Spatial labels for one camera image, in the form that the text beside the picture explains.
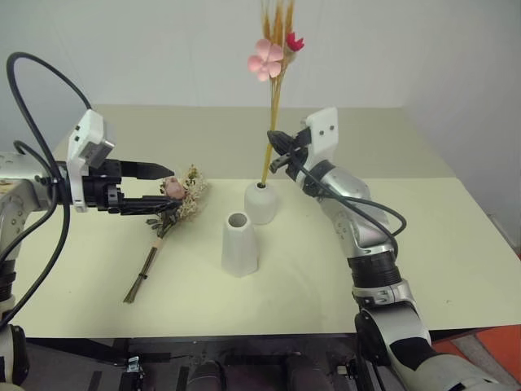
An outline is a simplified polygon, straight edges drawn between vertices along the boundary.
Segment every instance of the white vase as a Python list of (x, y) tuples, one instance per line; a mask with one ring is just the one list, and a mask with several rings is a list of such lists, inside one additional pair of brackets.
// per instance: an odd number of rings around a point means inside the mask
[(222, 231), (222, 268), (236, 277), (257, 270), (259, 253), (252, 222), (243, 212), (231, 213)]
[(278, 197), (271, 185), (252, 183), (244, 192), (244, 210), (253, 224), (271, 222), (278, 207)]

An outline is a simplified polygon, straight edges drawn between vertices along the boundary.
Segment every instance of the white wall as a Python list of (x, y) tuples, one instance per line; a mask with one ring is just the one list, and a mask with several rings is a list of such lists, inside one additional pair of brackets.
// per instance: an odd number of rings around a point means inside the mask
[[(94, 103), (264, 106), (246, 58), (260, 2), (4, 0), (0, 59), (30, 51)], [(306, 47), (287, 75), (288, 107), (398, 107), (488, 213), (519, 240), (519, 0), (297, 0)], [(20, 84), (51, 145), (81, 115), (52, 77)], [(28, 139), (0, 77), (0, 149)]]

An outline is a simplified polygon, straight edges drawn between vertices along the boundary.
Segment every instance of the table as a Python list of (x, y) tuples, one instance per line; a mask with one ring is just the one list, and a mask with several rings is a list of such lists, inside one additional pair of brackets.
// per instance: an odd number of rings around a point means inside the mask
[[(142, 117), (147, 117), (147, 110), (140, 110), (145, 112)], [(127, 118), (122, 113), (134, 113), (135, 109), (107, 107), (100, 111), (106, 111), (103, 113), (109, 121), (113, 116), (112, 122), (128, 130), (129, 125), (118, 121), (115, 112)], [(396, 113), (390, 115), (401, 117)], [(367, 112), (366, 117), (367, 124), (374, 113)], [(388, 117), (383, 121), (389, 127), (396, 127), (400, 121), (404, 124), (403, 116), (396, 118), (394, 122)], [(382, 129), (382, 123), (374, 127)], [(163, 130), (158, 134), (163, 132), (161, 137), (166, 137), (166, 128), (159, 128)], [(406, 128), (402, 126), (400, 129), (405, 130), (395, 133), (394, 138), (409, 140), (402, 147), (409, 150), (410, 140), (418, 136), (414, 128)], [(118, 144), (117, 157), (124, 158), (143, 137), (135, 130), (131, 134), (132, 138), (123, 138)], [(190, 137), (196, 140), (203, 136), (195, 132)], [(521, 262), (450, 169), (421, 139), (414, 143), (424, 149), (425, 155), (414, 167), (408, 168), (408, 159), (416, 158), (414, 152), (407, 156), (398, 150), (397, 159), (402, 162), (393, 161), (382, 168), (381, 178), (370, 174), (374, 167), (359, 164), (357, 170), (368, 171), (363, 178), (374, 200), (392, 206), (409, 221), (408, 229), (398, 238), (397, 265), (409, 280), (427, 327), (436, 330), (521, 323)], [(164, 164), (161, 159), (168, 147), (162, 144), (157, 148), (158, 162)], [(343, 148), (341, 139), (339, 152), (345, 158)], [(232, 155), (223, 159), (233, 161)], [(157, 161), (154, 156), (144, 157), (138, 159)], [(400, 165), (404, 173), (401, 177), (397, 174)], [(218, 169), (208, 167), (214, 172)], [(74, 213), (62, 257), (15, 322), (31, 337), (354, 332), (357, 307), (350, 292), (352, 280), (333, 227), (316, 202), (289, 180), (272, 180), (281, 198), (280, 210), (269, 225), (256, 227), (259, 270), (237, 279), (220, 268), (225, 216), (243, 207), (244, 189), (254, 180), (233, 176), (210, 179), (204, 211), (165, 240), (149, 279), (132, 305), (122, 300), (154, 239), (145, 224), (146, 217)], [(123, 188), (127, 196), (157, 194), (158, 183), (128, 180)], [(60, 214), (24, 243), (17, 261), (17, 296), (47, 261), (59, 234)]]

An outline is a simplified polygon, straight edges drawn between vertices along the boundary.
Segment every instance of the pink flower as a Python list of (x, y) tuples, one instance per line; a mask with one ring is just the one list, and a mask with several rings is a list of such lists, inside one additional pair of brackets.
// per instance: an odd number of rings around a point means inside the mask
[(182, 200), (186, 196), (186, 190), (175, 177), (166, 178), (164, 181), (164, 192), (170, 198)]
[(286, 44), (292, 51), (299, 51), (304, 47), (304, 39), (296, 41), (295, 33), (289, 33), (286, 37)]
[(256, 72), (260, 81), (266, 81), (269, 77), (276, 77), (281, 70), (279, 61), (282, 59), (282, 47), (271, 43), (267, 39), (261, 39), (255, 45), (257, 54), (247, 59), (247, 68)]

